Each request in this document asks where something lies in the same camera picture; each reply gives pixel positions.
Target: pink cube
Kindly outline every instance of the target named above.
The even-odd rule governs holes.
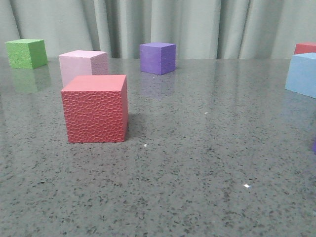
[[[76,50],[59,55],[63,86],[79,75],[107,75],[108,54],[102,51]]]
[[[305,42],[296,44],[294,54],[316,53],[316,42]]]
[[[70,143],[123,142],[126,75],[77,76],[61,90]]]

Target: purple cube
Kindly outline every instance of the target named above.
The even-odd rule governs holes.
[[[139,52],[142,72],[162,75],[176,69],[176,45],[174,43],[141,44]]]

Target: textured red cube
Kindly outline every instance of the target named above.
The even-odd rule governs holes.
[[[304,42],[296,44],[294,54],[316,53],[316,42]]]
[[[70,143],[123,142],[126,75],[77,76],[61,90]]]

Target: gray curtain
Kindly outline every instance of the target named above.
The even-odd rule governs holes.
[[[177,44],[178,58],[290,58],[316,41],[316,0],[1,0],[4,42],[44,39],[49,57],[76,49],[138,58],[139,44]]]

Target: speckled countertop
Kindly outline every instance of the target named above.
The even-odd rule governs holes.
[[[316,100],[284,90],[288,65],[179,60],[156,76],[112,59],[127,141],[68,144],[57,59],[2,58],[0,236],[315,237]]]

